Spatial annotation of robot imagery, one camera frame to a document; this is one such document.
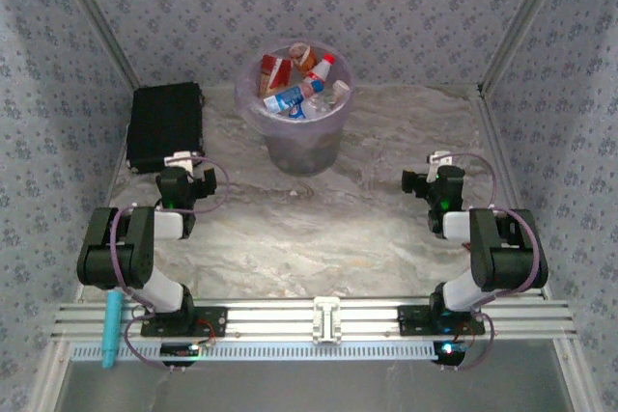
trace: black case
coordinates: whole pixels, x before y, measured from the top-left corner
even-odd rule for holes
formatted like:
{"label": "black case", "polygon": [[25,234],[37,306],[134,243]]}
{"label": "black case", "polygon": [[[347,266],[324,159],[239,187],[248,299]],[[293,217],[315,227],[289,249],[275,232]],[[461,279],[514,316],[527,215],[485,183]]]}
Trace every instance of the black case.
{"label": "black case", "polygon": [[204,154],[204,97],[194,82],[143,87],[133,93],[126,163],[138,173],[156,173],[175,151]]}

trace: blue stick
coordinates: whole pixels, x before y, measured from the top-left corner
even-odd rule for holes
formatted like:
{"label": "blue stick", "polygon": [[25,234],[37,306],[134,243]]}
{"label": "blue stick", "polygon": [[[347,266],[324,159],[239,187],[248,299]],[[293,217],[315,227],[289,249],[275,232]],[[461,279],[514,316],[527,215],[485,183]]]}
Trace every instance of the blue stick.
{"label": "blue stick", "polygon": [[111,369],[118,354],[120,342],[120,321],[123,313],[125,294],[121,291],[107,292],[107,306],[105,308],[105,324],[103,325],[103,368]]}

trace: marble floor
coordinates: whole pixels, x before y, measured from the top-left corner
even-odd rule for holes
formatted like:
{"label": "marble floor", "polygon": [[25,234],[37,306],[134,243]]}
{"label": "marble floor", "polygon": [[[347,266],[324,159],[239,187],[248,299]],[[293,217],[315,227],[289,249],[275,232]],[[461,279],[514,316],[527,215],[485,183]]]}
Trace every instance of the marble floor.
{"label": "marble floor", "polygon": [[[429,232],[427,204],[405,195],[400,181],[404,168],[426,171],[431,151],[483,153],[472,92],[357,89],[335,165],[304,179],[270,163],[263,138],[235,114],[232,88],[204,94],[206,152],[227,167],[230,199],[198,216],[188,240],[155,244],[156,265],[194,296],[420,295],[467,268],[466,250]],[[492,189],[487,170],[474,159],[460,161],[464,206],[484,206]],[[225,188],[217,178],[216,196]],[[154,176],[133,175],[123,165],[112,206],[157,199]],[[86,288],[84,297],[103,294]]]}

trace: translucent trash can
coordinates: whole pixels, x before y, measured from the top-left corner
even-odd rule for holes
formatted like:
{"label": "translucent trash can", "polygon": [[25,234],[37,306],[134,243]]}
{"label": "translucent trash can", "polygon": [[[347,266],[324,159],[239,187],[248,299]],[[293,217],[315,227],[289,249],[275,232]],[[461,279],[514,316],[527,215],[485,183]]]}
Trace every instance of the translucent trash can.
{"label": "translucent trash can", "polygon": [[[314,120],[282,118],[269,113],[261,98],[257,97],[262,56],[273,54],[288,56],[288,49],[296,42],[309,43],[322,57],[330,53],[337,61],[330,69],[326,87],[341,79],[350,91],[330,112]],[[343,129],[351,110],[354,76],[343,55],[333,47],[308,39],[284,39],[262,49],[242,69],[235,82],[236,110],[252,127],[264,135],[272,163],[291,176],[314,176],[328,169],[335,162]]]}

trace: floral pattern wall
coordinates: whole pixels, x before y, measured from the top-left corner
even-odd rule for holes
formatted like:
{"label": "floral pattern wall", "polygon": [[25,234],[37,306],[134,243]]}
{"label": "floral pattern wall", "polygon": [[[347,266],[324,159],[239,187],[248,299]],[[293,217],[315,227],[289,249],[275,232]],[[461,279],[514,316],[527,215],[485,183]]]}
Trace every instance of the floral pattern wall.
{"label": "floral pattern wall", "polygon": [[491,103],[554,296],[618,410],[618,0],[547,0]]}
{"label": "floral pattern wall", "polygon": [[73,0],[0,0],[0,410],[22,410],[54,303],[75,295],[131,93]]}
{"label": "floral pattern wall", "polygon": [[521,0],[98,0],[147,85],[232,81],[271,38],[337,47],[364,81],[476,83]]}

